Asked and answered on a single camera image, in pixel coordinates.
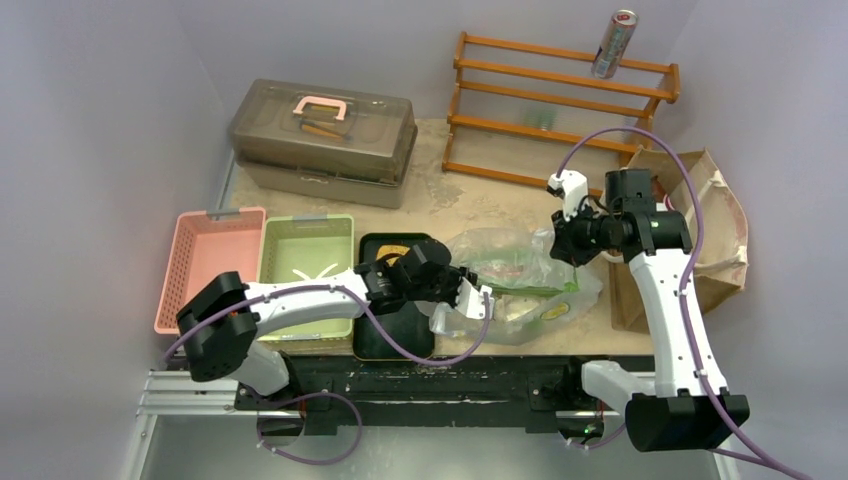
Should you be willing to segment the brown bread piece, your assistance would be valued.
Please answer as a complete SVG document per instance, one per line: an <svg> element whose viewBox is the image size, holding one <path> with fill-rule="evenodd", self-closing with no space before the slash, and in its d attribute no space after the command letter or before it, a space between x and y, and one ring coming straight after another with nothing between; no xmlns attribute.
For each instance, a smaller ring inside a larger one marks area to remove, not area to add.
<svg viewBox="0 0 848 480"><path fill-rule="evenodd" d="M398 259L406 255L410 251L410 247L399 244L384 244L377 248L375 257L378 261L383 261L387 265L393 265Z"/></svg>

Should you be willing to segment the white cauliflower piece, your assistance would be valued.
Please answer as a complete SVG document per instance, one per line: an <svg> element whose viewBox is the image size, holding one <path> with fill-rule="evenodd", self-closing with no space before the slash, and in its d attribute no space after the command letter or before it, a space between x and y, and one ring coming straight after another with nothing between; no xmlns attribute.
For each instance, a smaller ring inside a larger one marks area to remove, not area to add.
<svg viewBox="0 0 848 480"><path fill-rule="evenodd" d="M496 301L495 318L501 322L526 322L533 319L546 300L539 297L504 296Z"/></svg>

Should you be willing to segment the clear plastic grocery bag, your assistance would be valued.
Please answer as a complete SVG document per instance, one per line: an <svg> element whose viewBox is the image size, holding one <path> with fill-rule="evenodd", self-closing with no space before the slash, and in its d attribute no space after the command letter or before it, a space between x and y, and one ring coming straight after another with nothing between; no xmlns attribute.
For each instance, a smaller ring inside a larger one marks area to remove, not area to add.
<svg viewBox="0 0 848 480"><path fill-rule="evenodd" d="M590 310L603 290L587 267L550 257L554 232L476 228L447 241L452 264L492 289L493 319L485 341L516 346L567 325Z"/></svg>

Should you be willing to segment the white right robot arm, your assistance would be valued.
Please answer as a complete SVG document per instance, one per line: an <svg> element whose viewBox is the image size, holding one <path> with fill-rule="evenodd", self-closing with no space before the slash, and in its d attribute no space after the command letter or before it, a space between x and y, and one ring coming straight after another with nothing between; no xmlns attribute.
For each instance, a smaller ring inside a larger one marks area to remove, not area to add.
<svg viewBox="0 0 848 480"><path fill-rule="evenodd" d="M683 214L654 200L645 169L607 173L604 207L590 205L584 175L563 170L547 190L562 201L552 215L550 255L578 267L608 250L621 254L635 280L654 346L653 381L612 360L573 361L561 381L564 399L597 399L622 415L640 452L712 450L750 416L746 396L729 392L712 356L689 263L693 245Z"/></svg>

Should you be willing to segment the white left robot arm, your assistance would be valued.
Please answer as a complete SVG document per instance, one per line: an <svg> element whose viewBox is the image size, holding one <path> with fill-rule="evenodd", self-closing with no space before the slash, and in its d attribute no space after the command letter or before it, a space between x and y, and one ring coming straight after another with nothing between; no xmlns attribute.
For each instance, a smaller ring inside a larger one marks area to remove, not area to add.
<svg viewBox="0 0 848 480"><path fill-rule="evenodd" d="M178 311L179 337L166 354L183 350L195 382L229 378L284 409L297 399L298 382L261 337L328 319L376 319L413 303L429 315L454 312L485 325L494 313L492 289L453 265L446 245L428 239L321 279L257 283L221 273Z"/></svg>

